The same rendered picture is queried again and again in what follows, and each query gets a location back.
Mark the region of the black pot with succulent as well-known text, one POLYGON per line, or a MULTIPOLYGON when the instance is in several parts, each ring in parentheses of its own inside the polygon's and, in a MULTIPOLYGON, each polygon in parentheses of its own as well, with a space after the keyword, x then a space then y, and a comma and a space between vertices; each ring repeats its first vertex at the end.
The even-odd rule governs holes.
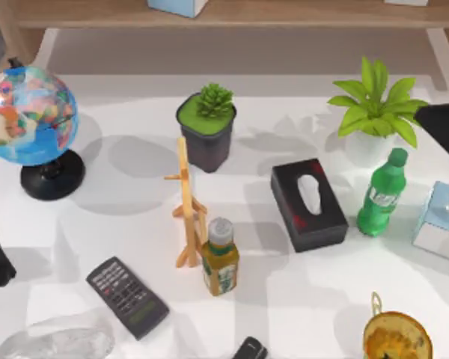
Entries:
POLYGON ((230 153, 236 115, 233 92, 217 83, 204 85, 182 102, 176 119, 186 139, 190 164, 206 173, 222 166, 230 153))

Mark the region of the small wooden stand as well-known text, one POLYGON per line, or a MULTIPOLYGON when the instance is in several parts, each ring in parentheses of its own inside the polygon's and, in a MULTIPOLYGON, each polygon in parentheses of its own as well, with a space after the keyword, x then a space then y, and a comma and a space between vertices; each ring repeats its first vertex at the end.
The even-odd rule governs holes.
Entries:
POLYGON ((182 218, 186 245, 176 261, 176 267, 182 268, 198 265, 198 256, 202 255, 202 247, 207 240, 207 208, 192 193, 187 144, 184 136, 177 139, 177 155, 179 172, 164 176, 165 180, 178 180, 181 187, 181 204, 172 211, 174 218, 182 218))

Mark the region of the yellow tea bottle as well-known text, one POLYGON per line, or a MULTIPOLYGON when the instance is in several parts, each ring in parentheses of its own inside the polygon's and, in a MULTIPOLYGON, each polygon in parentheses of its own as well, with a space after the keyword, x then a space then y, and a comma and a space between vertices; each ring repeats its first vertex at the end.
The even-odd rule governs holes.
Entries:
POLYGON ((223 295, 236 287, 239 251, 228 219, 218 217, 209 223, 207 241, 202 246, 202 266, 211 295, 223 295))

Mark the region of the black tissue box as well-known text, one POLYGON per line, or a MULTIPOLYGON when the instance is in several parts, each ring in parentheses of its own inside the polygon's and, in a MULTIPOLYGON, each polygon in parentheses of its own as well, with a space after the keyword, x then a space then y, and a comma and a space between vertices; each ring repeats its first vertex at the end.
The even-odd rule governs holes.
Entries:
POLYGON ((295 252, 344 241, 349 225, 318 159, 274 166, 270 185, 295 252))

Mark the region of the black calculator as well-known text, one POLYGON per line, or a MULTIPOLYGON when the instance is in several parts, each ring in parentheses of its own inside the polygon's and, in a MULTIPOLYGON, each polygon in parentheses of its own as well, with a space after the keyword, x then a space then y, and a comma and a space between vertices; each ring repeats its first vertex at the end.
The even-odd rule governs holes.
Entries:
POLYGON ((147 336, 170 313, 168 305, 118 257, 110 257, 86 277, 136 340, 147 336))

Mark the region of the green bottle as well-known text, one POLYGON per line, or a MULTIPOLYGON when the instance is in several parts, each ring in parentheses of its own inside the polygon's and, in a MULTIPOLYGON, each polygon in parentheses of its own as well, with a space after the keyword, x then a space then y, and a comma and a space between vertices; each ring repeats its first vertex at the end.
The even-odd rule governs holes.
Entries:
POLYGON ((387 228, 391 213, 406 187, 404 167, 407 159, 407 151, 396 147, 386 163, 373 172, 356 220, 361 233, 378 236, 387 228))

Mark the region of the white pot with leafy plant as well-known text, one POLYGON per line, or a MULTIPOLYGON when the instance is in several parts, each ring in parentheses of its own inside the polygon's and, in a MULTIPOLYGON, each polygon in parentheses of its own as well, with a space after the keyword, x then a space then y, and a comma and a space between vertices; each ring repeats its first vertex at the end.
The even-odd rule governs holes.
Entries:
POLYGON ((418 147, 416 112, 428 102, 414 98, 415 77, 402 77, 392 85, 389 71, 381 60, 361 59, 361 78, 336 80, 345 93, 333 96, 329 105, 346 111, 337 129, 344 139, 349 159, 357 166, 373 167, 386 157, 397 138, 412 148, 418 147))

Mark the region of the wooden shelf unit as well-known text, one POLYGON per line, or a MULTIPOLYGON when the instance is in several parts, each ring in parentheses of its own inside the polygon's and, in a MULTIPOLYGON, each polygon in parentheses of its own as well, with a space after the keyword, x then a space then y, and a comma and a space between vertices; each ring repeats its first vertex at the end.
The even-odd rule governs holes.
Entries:
POLYGON ((208 0, 191 19, 147 0, 0 0, 6 56, 68 74, 354 74, 367 56, 444 90, 434 31, 449 45, 449 0, 208 0))

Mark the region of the black stapler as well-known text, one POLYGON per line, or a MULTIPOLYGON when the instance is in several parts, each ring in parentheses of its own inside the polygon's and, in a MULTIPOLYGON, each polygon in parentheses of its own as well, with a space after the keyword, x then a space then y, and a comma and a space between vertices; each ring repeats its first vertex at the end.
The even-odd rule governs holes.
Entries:
POLYGON ((246 337, 231 359, 266 359, 267 348, 256 338, 246 337))

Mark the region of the globe with black base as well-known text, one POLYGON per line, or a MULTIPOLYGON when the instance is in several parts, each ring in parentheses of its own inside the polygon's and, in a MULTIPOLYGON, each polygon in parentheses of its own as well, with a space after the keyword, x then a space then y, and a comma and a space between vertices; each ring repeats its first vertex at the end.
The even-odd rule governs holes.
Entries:
POLYGON ((9 59, 0 73, 0 158, 20 165, 20 184, 34 199, 72 194, 85 163, 71 145, 79 129, 72 91, 48 70, 9 59))

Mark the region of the light blue tissue box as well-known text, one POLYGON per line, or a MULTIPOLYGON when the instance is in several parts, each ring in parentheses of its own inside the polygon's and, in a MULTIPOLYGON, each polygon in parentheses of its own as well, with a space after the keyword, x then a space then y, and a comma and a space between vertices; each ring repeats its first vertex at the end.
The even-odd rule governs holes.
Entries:
POLYGON ((449 260, 449 184, 435 182, 418 218, 412 244, 449 260))

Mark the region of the clear glass bowl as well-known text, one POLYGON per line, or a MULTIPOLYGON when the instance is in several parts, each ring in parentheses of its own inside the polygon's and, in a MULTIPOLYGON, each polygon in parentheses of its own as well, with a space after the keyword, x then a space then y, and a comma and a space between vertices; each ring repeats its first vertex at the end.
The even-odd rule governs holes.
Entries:
POLYGON ((95 311, 57 316, 10 335, 0 359, 106 359, 114 350, 111 326, 95 311))

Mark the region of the white box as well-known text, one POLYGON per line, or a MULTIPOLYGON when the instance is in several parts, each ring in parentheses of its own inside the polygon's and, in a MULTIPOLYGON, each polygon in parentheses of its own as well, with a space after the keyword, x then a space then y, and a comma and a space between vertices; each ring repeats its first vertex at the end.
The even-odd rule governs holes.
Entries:
POLYGON ((395 4, 402 6, 426 7, 430 0, 383 0, 386 4, 395 4))

